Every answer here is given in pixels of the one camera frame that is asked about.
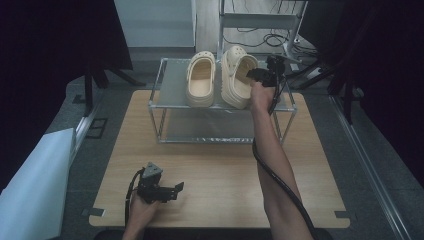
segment gray carpet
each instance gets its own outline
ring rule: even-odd
[[[126,71],[151,87],[159,67],[158,61],[134,63],[134,71]],[[89,130],[70,169],[62,234],[56,239],[93,239],[106,228],[90,226],[83,214],[94,204],[109,157],[112,153],[123,117],[133,91],[143,87],[133,86],[107,72],[110,86],[102,91],[102,99],[95,116],[107,119],[99,137],[96,129]],[[341,127],[335,108],[326,94],[328,80],[323,80],[303,93],[317,129],[322,146],[333,171],[337,186],[345,203],[351,226],[347,229],[326,229],[334,239],[396,239],[385,213],[369,184],[361,164]],[[84,96],[83,79],[76,79],[67,88],[67,98],[48,132],[76,127],[82,117],[84,104],[74,101]],[[353,104],[353,123],[376,171],[386,185],[398,207],[411,239],[424,236],[424,191],[412,177],[390,144],[363,113],[358,103]],[[162,239],[208,239],[219,229],[156,229],[152,232]],[[269,239],[268,230],[226,230],[235,239]]]

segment human arm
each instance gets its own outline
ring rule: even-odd
[[[122,240],[137,240],[144,233],[147,224],[155,216],[160,202],[146,203],[136,191],[131,196],[130,213]]]
[[[251,113],[258,154],[301,199],[292,167],[280,145],[268,113],[274,88],[264,88],[261,83],[253,81],[251,86]],[[259,164],[258,176],[273,239],[312,239],[302,215],[292,200]]]

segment floor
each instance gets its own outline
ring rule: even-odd
[[[196,51],[216,52],[217,32],[211,29],[217,29],[217,19],[207,20],[202,19],[201,16],[206,15],[202,14],[206,11],[205,9],[217,9],[218,1],[199,0],[197,3],[199,24],[197,26]],[[249,9],[249,6],[253,6],[249,4],[251,2],[247,1],[247,5],[240,6],[247,6]],[[260,39],[262,34],[262,32],[256,32],[255,37],[243,37],[242,39],[255,41],[255,39]],[[303,40],[299,44],[310,46]],[[280,52],[281,48],[270,50],[269,47],[263,46],[263,48],[246,48],[246,50],[257,58],[263,58],[263,53]],[[152,87],[161,57],[190,58],[194,54],[190,51],[166,50],[159,54],[150,53],[144,56],[136,50],[131,50],[131,53],[134,70],[125,72],[147,85],[145,87],[131,85],[107,71],[109,87],[94,89],[97,103],[97,107],[94,109],[94,119],[107,119],[107,122],[101,134],[95,128],[89,129],[79,146],[70,168],[62,233],[56,239],[93,239],[98,232],[105,230],[90,226],[86,212],[93,206],[132,92]],[[314,61],[313,57],[304,59],[304,64]],[[307,74],[304,74],[290,79],[290,83],[292,86],[297,86],[307,79]],[[351,219],[350,227],[325,229],[325,232],[330,234],[333,239],[422,238],[424,236],[424,219],[422,218],[424,191],[422,187],[391,145],[367,118],[358,102],[354,102],[352,106],[353,125],[346,129],[337,109],[337,102],[340,98],[336,96],[334,100],[328,96],[326,91],[330,80],[331,78],[324,79],[305,90],[298,90],[304,95],[308,104],[312,120],[348,211],[348,217]],[[83,101],[76,101],[81,96],[84,96],[84,79],[78,78],[68,85],[67,97],[63,106],[47,132],[78,126],[85,109]],[[349,137],[349,130],[352,129],[360,140],[359,146],[357,143],[355,145],[352,138]],[[365,154],[361,155],[358,148],[364,150]],[[364,165],[361,160],[363,158],[368,159],[372,169],[375,169],[377,186],[378,183],[381,183],[384,187],[383,193],[375,187],[376,180],[368,174],[369,166]],[[381,199],[381,195],[388,196],[389,203],[393,203],[395,206],[394,213],[403,220],[401,223],[404,224],[406,233],[399,235],[392,230],[391,222],[388,219],[393,211],[386,211],[386,202],[385,199]],[[232,239],[270,239],[267,229],[155,229],[151,234],[160,239],[218,239],[217,235],[232,237]]]

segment shoe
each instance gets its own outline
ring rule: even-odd
[[[187,105],[210,107],[214,98],[215,57],[203,51],[193,56],[187,68]]]
[[[224,53],[222,68],[222,99],[231,106],[244,109],[250,101],[250,81],[247,72],[258,67],[258,60],[248,55],[240,46],[233,46]]]

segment wooden tabletop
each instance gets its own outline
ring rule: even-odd
[[[134,174],[148,162],[164,171],[160,186],[184,182],[178,199],[161,204],[150,227],[268,228],[256,160],[249,144],[157,143],[148,111],[150,91],[135,91],[90,216],[93,226],[124,226],[124,203]],[[301,94],[283,145],[315,227],[346,228],[346,211]],[[278,113],[279,122],[290,115]]]

